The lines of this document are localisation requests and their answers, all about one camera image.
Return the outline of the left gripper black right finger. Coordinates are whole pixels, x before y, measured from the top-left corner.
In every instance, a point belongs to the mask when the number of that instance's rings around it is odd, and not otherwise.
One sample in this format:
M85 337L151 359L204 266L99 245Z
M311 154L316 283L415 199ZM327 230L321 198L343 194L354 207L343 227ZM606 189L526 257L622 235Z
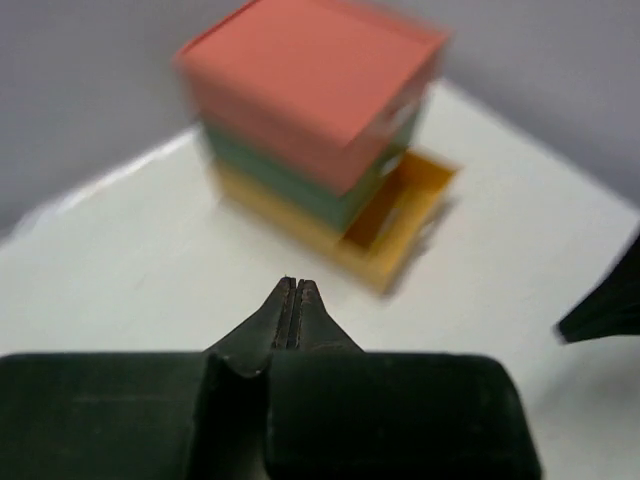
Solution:
M539 479L519 392L497 360L367 353L298 283L267 370L273 479Z

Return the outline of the yellow bottom drawer box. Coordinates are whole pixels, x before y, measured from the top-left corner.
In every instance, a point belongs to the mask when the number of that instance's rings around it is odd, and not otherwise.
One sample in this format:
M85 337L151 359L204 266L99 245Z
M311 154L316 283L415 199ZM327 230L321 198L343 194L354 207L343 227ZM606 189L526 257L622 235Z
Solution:
M233 167L210 171L230 200L383 295L403 274L423 228L442 212L459 169L431 152L407 151L345 232Z

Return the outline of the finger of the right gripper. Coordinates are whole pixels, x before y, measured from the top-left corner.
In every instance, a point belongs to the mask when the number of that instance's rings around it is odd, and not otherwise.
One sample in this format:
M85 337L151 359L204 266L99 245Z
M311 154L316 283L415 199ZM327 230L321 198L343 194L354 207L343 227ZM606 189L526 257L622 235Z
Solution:
M555 328L568 344L639 335L639 237L604 280Z

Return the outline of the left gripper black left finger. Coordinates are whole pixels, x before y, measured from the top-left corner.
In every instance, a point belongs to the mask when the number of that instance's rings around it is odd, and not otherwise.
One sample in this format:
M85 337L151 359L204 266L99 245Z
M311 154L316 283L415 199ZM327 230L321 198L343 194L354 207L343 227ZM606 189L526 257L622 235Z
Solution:
M214 345L1 360L5 479L263 479L264 373L293 297L281 279Z

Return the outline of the green drawer box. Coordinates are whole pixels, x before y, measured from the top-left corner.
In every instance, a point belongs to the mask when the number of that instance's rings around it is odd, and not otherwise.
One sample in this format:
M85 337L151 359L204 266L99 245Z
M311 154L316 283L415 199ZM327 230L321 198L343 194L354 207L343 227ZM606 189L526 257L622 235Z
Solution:
M409 147L422 105L422 100L416 100L403 107L401 117L404 123L397 129L393 140L355 186L342 196L282 164L272 154L234 137L220 126L207 121L201 124L218 163L250 177L289 203L343 232L381 187L384 178L397 166L400 155Z

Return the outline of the salmon top drawer box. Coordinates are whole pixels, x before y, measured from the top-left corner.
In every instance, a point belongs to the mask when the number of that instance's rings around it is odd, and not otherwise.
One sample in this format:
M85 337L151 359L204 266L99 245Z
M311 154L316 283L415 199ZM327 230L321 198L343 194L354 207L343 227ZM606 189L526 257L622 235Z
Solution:
M413 112L448 40L356 1L252 1L175 61L205 117L343 194Z

